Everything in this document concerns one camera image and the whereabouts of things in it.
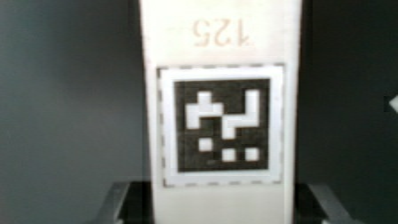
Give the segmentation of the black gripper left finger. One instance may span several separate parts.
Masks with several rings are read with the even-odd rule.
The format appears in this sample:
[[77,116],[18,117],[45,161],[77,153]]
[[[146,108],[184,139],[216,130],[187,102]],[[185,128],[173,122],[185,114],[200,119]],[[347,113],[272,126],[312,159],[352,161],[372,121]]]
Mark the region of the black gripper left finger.
[[113,184],[95,224],[153,224],[153,194],[148,181]]

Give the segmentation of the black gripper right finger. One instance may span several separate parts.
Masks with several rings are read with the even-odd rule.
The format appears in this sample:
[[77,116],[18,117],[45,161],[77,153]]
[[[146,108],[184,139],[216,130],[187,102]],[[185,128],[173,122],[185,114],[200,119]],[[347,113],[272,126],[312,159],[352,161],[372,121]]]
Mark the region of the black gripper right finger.
[[326,184],[297,184],[294,224],[356,224],[356,219]]

